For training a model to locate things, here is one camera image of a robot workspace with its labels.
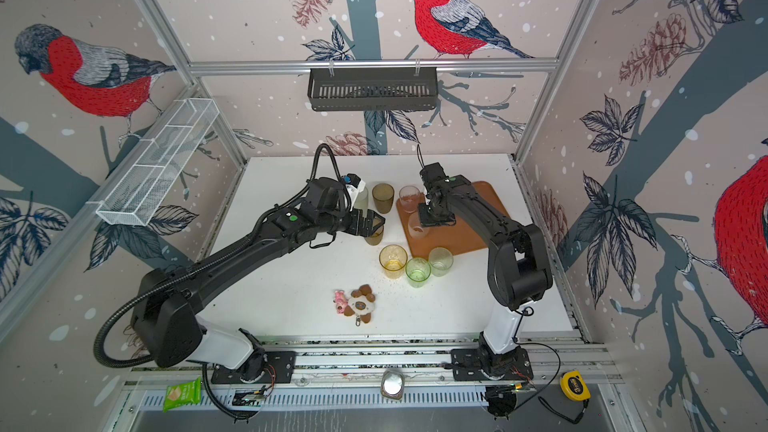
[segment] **bird head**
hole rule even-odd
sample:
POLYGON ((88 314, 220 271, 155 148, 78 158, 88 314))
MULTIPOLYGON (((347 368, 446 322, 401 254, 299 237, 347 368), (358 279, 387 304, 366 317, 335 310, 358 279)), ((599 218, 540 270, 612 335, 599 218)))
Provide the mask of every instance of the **bird head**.
POLYGON ((16 55, 18 63, 22 64, 24 72, 39 70, 42 73, 53 72, 48 60, 48 46, 57 38, 63 36, 59 29, 45 24, 34 24, 22 30, 16 36, 16 55))

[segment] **brown tray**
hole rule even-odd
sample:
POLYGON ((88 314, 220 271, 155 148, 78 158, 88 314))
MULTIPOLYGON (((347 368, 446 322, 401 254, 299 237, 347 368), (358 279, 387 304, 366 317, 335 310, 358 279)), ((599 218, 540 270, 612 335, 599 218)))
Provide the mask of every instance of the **brown tray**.
MULTIPOLYGON (((473 182, 473 186, 480 196, 488 201, 489 204, 496 207, 497 210, 509 216, 507 209, 504 208, 502 201, 496 195, 493 186, 487 182, 473 182)), ((473 252, 482 248, 487 248, 480 237, 472 230, 463 219, 456 217, 455 226, 430 227, 429 233, 422 238, 413 238, 408 232, 408 217, 410 214, 400 207, 400 201, 395 200, 397 215, 400 217, 400 225, 406 233, 408 246, 411 249, 413 257, 428 258, 429 252, 435 247, 444 247, 451 251, 451 254, 459 255, 466 252, 473 252)), ((426 202, 424 195, 421 195, 421 202, 426 202)))

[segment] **brown and white plush toy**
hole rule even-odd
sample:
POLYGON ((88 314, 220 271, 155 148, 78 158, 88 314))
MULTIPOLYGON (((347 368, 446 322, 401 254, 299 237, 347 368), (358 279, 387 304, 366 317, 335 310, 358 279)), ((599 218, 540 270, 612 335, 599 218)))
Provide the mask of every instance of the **brown and white plush toy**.
POLYGON ((371 321, 371 312, 376 308, 375 301, 376 296, 373 294, 371 286, 365 284, 352 291, 352 297, 344 309, 344 315, 347 317, 357 315, 357 320, 355 321, 357 325, 360 325, 360 321, 367 324, 371 321))

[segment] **plush toy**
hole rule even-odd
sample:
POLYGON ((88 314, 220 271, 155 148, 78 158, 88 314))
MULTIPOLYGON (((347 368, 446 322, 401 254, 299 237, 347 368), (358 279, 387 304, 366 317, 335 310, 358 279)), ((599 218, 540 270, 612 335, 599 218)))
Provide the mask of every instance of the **plush toy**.
POLYGON ((375 300, 376 296, 373 294, 371 286, 365 284, 352 291, 352 298, 344 309, 344 315, 347 317, 356 315, 356 325, 360 325, 360 321, 367 324, 371 321, 371 312, 376 308, 376 305, 374 304, 375 300))
POLYGON ((336 291, 336 299, 334 302, 336 303, 336 313, 343 314, 344 309, 347 308, 348 305, 344 291, 336 291))

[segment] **black wrist strap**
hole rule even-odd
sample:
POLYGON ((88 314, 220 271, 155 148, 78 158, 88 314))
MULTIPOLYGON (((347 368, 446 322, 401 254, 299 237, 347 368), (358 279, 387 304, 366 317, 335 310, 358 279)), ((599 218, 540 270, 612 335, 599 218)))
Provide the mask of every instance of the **black wrist strap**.
POLYGON ((552 406, 549 404, 549 402, 547 402, 547 400, 544 399, 543 397, 538 398, 538 401, 542 403, 542 405, 544 406, 545 409, 547 409, 550 412, 552 412, 552 414, 557 415, 558 417, 562 418, 563 420, 567 420, 571 424, 578 424, 579 421, 581 421, 581 418, 584 416, 584 412, 587 410, 587 406, 589 406, 589 399, 586 399, 584 401, 584 408, 581 409, 581 412, 579 413, 579 415, 577 415, 575 419, 571 419, 570 417, 565 417, 560 412, 557 412, 554 408, 552 408, 552 406))

